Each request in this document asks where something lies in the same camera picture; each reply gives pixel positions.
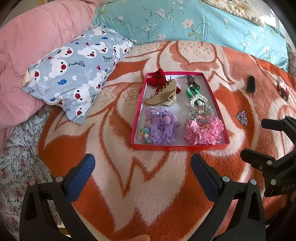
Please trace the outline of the person left hand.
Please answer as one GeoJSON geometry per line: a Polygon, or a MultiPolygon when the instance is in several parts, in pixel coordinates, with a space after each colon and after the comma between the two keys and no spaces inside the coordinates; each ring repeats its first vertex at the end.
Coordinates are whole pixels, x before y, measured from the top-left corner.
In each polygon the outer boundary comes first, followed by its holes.
{"type": "Polygon", "coordinates": [[[126,240],[120,240],[120,241],[150,241],[150,240],[151,240],[151,238],[149,235],[140,235],[137,237],[129,238],[126,240]]]}

